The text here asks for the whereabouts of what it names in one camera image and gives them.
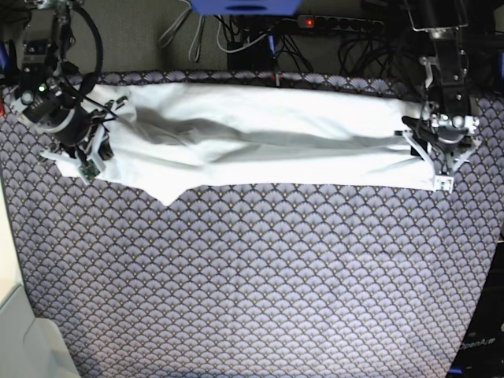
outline black device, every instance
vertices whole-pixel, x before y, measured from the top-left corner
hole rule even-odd
[[[504,376],[504,243],[497,246],[487,282],[447,378]]]

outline metal bracket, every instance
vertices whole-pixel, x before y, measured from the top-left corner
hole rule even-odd
[[[408,144],[415,149],[416,152],[421,156],[429,167],[432,169],[432,186],[434,191],[446,191],[451,193],[454,189],[455,178],[454,174],[466,163],[469,158],[477,151],[481,146],[481,140],[472,139],[472,146],[465,151],[463,154],[453,154],[449,157],[446,156],[448,164],[448,172],[438,172],[435,169],[434,161],[431,159],[426,150],[414,139],[414,133],[412,130],[402,131],[402,136],[408,142]]]

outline white surface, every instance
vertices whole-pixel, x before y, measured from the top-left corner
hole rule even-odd
[[[35,319],[22,286],[0,303],[0,377],[79,377],[56,325]]]
[[[96,87],[102,103],[130,98],[110,122],[115,154],[100,179],[147,191],[166,205],[201,185],[334,183],[432,190],[412,157],[394,99],[263,87],[158,84]],[[66,176],[75,168],[61,163]]]
[[[0,302],[13,287],[23,284],[1,184],[0,182]]]

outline white towel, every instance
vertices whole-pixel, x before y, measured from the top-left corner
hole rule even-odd
[[[319,183],[433,190],[428,163],[394,133],[420,105],[327,91],[152,84],[97,86],[101,103],[128,97],[109,122],[114,158],[98,178],[169,205],[201,185]],[[75,168],[58,163],[65,176]]]

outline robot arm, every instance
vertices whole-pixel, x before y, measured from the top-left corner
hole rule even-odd
[[[469,60],[461,48],[461,28],[468,25],[462,0],[406,0],[413,29],[427,32],[435,56],[422,57],[426,69],[425,109],[421,119],[404,117],[410,130],[403,135],[423,159],[427,143],[444,156],[435,171],[435,190],[452,191],[454,174],[480,146],[476,135],[480,122],[471,115],[466,87]]]
[[[53,150],[44,152],[43,157],[61,160],[57,157],[64,152],[68,155],[65,158],[77,166],[83,181],[89,183],[105,169],[104,161],[113,156],[102,125],[107,114],[115,117],[113,102],[107,106],[95,103],[98,108],[91,113],[82,107],[83,101],[92,101],[87,94],[102,71],[102,40],[80,2],[46,0],[34,3],[39,8],[34,16],[41,17],[38,24],[46,28],[32,30],[28,27],[24,33],[24,59],[13,108],[22,123],[56,139]],[[83,78],[79,89],[75,89],[67,77],[78,73],[66,59],[73,40],[71,10],[90,26],[97,51],[95,71]]]

